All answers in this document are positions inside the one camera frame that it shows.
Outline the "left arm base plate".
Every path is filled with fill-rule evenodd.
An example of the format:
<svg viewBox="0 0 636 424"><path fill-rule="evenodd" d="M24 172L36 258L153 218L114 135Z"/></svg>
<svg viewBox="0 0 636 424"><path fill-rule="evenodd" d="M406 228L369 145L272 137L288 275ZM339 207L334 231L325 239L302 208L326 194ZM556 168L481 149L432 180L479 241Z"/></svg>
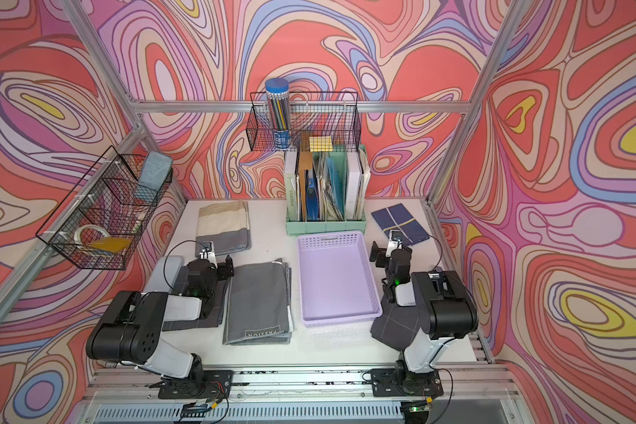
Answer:
<svg viewBox="0 0 636 424"><path fill-rule="evenodd" d="M158 385L159 399L223 399L231 392L231 370L195 371L184 379L164 378Z"/></svg>

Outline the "lilac perforated plastic basket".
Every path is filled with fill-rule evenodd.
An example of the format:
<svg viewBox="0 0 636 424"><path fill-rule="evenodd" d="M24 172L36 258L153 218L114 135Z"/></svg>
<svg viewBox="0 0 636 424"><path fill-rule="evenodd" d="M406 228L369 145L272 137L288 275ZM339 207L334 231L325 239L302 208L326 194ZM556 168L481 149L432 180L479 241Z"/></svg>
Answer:
<svg viewBox="0 0 636 424"><path fill-rule="evenodd" d="M305 326L373 321L383 310L360 231L298 237L300 310Z"/></svg>

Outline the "aluminium front rail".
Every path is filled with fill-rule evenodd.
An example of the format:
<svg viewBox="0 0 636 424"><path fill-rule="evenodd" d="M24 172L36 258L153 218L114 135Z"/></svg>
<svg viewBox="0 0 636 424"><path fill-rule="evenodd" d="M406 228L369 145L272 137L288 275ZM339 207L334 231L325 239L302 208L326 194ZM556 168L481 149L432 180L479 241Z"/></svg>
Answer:
<svg viewBox="0 0 636 424"><path fill-rule="evenodd" d="M376 397L369 365L233 367L227 394L161 399L157 377L131 369L95 372L71 423L532 423L533 415L504 366L443 364L443 393Z"/></svg>

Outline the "plain grey pillowcase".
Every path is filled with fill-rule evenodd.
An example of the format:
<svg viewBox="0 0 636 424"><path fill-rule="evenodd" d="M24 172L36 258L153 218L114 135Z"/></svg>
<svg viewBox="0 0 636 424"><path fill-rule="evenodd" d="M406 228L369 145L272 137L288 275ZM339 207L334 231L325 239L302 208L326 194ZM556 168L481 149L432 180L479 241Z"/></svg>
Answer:
<svg viewBox="0 0 636 424"><path fill-rule="evenodd" d="M281 258L239 266L229 282L226 346L287 345L293 333L292 270Z"/></svg>

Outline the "grey checked pillowcase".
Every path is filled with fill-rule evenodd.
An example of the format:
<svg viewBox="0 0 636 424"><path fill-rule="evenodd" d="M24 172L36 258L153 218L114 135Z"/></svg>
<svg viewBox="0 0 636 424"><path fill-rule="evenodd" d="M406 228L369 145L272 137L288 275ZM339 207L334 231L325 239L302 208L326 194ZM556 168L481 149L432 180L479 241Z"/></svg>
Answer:
<svg viewBox="0 0 636 424"><path fill-rule="evenodd" d="M417 309L390 303L385 297L381 299L381 307L383 312L373 321L371 337L402 352L412 344L420 328Z"/></svg>
<svg viewBox="0 0 636 424"><path fill-rule="evenodd" d="M228 282L218 282L215 297L197 304L194 298L169 298L162 331L217 328L224 321L224 298Z"/></svg>

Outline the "yellow sticky note pad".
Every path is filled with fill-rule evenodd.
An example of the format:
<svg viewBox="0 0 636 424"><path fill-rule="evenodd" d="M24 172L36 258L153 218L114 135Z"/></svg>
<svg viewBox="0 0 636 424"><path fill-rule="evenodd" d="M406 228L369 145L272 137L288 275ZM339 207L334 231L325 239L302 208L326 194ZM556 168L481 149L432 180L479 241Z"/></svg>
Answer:
<svg viewBox="0 0 636 424"><path fill-rule="evenodd" d="M332 152L334 150L332 137L330 135L325 136L310 136L309 137L309 150L313 153L316 152Z"/></svg>

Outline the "clear tape roll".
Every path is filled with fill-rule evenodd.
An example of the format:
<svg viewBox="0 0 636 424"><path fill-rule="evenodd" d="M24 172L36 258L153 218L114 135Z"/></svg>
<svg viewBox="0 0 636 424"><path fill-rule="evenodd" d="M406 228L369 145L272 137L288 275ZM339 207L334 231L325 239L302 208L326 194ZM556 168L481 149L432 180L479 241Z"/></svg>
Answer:
<svg viewBox="0 0 636 424"><path fill-rule="evenodd" d="M108 238L109 236L108 231L99 225L84 224L74 231L73 241L76 245L87 246L90 243Z"/></svg>

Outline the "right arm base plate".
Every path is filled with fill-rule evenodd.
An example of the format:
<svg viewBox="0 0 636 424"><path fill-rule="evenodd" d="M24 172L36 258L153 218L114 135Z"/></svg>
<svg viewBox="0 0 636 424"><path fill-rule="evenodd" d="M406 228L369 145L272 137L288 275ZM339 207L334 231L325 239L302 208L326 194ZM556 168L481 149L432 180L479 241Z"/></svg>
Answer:
<svg viewBox="0 0 636 424"><path fill-rule="evenodd" d="M415 374L402 369L371 369L369 372L373 396L376 398L436 399L443 396L443 384L438 372Z"/></svg>

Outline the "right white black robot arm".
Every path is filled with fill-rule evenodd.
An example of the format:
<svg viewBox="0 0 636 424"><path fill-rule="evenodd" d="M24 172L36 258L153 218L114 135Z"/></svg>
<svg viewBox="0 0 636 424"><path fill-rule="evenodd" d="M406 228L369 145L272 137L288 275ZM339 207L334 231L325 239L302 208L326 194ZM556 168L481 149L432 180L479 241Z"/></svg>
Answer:
<svg viewBox="0 0 636 424"><path fill-rule="evenodd" d="M411 247L373 244L370 261L385 271L382 315L372 338L401 353L406 373L429 374L450 344L477 330L478 314L454 271L412 271Z"/></svg>

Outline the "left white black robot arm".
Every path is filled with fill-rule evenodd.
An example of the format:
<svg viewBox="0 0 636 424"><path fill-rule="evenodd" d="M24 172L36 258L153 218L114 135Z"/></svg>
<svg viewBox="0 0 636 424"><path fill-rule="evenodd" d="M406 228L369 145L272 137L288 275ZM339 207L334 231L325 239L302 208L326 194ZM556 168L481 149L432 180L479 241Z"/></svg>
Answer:
<svg viewBox="0 0 636 424"><path fill-rule="evenodd" d="M201 359L161 339L165 323L209 318L217 287L234 276L231 256L222 263L197 259L187 264L187 285L177 295L120 291L99 319L86 344L91 360L139 367L168 380L201 378Z"/></svg>

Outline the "yellow card in basket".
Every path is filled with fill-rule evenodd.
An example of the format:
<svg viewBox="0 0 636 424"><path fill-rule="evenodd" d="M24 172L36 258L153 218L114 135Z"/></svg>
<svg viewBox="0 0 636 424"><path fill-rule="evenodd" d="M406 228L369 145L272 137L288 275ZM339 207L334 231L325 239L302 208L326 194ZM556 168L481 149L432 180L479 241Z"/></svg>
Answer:
<svg viewBox="0 0 636 424"><path fill-rule="evenodd" d="M131 244L129 238L104 237L89 243L87 248L94 254L115 255L123 253Z"/></svg>

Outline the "blue pencil tube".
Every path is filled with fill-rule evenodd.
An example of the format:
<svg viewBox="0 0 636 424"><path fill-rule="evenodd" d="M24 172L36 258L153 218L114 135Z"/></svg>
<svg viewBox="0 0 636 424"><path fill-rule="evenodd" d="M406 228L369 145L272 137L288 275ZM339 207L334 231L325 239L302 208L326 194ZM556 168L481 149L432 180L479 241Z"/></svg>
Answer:
<svg viewBox="0 0 636 424"><path fill-rule="evenodd" d="M270 79L265 82L265 89L275 148L287 150L292 143L289 82L283 78Z"/></svg>

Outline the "beige grey striped folded cloth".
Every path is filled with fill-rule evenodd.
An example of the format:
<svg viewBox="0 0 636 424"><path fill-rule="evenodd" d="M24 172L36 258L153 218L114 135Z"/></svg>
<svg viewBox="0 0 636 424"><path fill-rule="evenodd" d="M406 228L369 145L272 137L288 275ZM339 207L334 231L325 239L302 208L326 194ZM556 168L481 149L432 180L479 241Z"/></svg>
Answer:
<svg viewBox="0 0 636 424"><path fill-rule="evenodd" d="M195 254L214 245L216 255L234 254L251 247L251 229L246 201L229 201L200 208L195 234Z"/></svg>

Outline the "navy cloth yellow stripe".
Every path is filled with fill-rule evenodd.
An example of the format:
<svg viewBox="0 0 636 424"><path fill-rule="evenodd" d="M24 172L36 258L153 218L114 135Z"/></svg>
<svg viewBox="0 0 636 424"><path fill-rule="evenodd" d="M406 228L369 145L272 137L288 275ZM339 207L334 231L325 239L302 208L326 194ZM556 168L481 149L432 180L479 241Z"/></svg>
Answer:
<svg viewBox="0 0 636 424"><path fill-rule="evenodd" d="M376 210L372 213L372 217L387 236L392 231L399 231L402 234L403 243L407 246L414 246L431 239L431 235L402 203Z"/></svg>

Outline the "grey blue sponge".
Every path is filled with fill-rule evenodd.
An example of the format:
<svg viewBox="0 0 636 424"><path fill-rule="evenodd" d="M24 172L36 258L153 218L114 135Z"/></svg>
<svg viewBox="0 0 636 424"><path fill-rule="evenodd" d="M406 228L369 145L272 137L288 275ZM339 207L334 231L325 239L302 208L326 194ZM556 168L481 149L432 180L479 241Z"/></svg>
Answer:
<svg viewBox="0 0 636 424"><path fill-rule="evenodd" d="M146 189L158 191L170 174L172 164L171 157L156 151L150 152L141 168L138 184Z"/></svg>

